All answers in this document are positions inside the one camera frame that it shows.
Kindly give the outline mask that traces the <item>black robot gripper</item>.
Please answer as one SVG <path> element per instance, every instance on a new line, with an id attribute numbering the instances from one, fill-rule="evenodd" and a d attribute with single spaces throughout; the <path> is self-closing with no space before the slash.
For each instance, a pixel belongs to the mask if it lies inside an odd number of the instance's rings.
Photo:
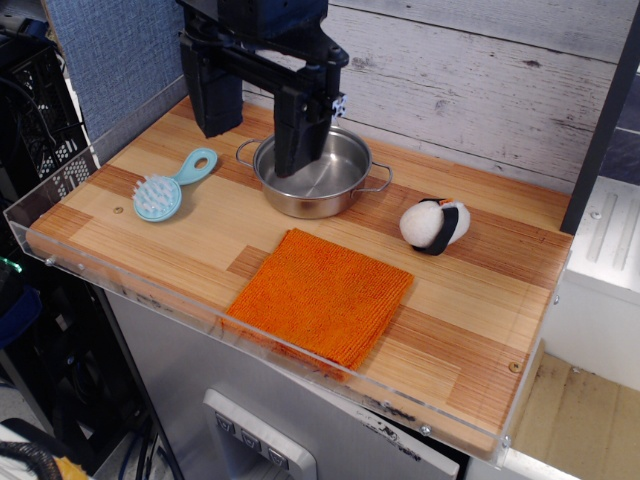
<path id="1" fill-rule="evenodd" d="M 343 114 L 348 53 L 322 29 L 325 1 L 183 1 L 183 75 L 206 138 L 243 121 L 242 83 L 274 95 L 274 170 L 290 177 L 318 160 Z"/>

